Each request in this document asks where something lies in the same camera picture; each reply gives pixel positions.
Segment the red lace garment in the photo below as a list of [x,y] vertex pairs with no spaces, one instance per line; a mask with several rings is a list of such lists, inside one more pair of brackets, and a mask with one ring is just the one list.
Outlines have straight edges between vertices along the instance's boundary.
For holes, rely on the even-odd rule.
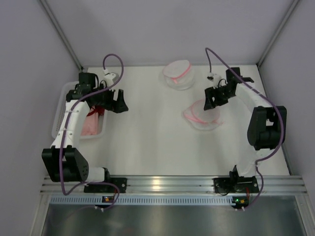
[[105,109],[102,106],[93,106],[87,116],[92,116],[94,114],[98,114],[99,116],[103,116]]

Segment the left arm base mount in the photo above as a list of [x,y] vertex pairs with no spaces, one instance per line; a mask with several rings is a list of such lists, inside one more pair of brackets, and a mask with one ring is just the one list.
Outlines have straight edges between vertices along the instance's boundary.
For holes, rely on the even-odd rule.
[[84,187],[84,193],[125,193],[127,187],[127,178],[110,177],[107,184],[87,184]]

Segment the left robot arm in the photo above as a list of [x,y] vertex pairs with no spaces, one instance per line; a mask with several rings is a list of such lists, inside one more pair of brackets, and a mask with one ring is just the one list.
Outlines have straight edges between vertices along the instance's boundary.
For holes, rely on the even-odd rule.
[[42,160],[53,182],[103,182],[110,176],[104,167],[91,167],[78,146],[86,117],[91,108],[102,107],[114,113],[128,111],[124,91],[111,85],[97,85],[94,73],[79,73],[79,82],[65,96],[65,111],[58,134],[50,148],[42,151]]

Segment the pink-trimmed mesh laundry bag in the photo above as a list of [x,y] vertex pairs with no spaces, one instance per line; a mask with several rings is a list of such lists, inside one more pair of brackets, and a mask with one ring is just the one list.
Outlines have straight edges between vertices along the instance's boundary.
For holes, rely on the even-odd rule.
[[167,85],[175,90],[186,90],[195,82],[194,69],[187,59],[169,63],[162,70]]

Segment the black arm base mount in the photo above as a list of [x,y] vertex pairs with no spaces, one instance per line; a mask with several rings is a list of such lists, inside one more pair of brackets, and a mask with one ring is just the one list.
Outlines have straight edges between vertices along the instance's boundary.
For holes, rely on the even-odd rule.
[[239,177],[233,180],[230,177],[214,178],[215,193],[226,196],[232,193],[258,193],[259,187],[255,177]]

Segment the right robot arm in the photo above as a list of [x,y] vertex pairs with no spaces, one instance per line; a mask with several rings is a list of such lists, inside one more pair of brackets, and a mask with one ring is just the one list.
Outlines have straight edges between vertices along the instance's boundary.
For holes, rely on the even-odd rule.
[[236,169],[242,177],[257,174],[258,164],[271,158],[285,141],[287,110],[276,106],[255,88],[254,80],[243,77],[240,68],[232,67],[225,78],[210,72],[207,78],[213,86],[205,89],[204,110],[214,110],[238,98],[251,113],[247,129],[247,140],[254,154],[243,157]]

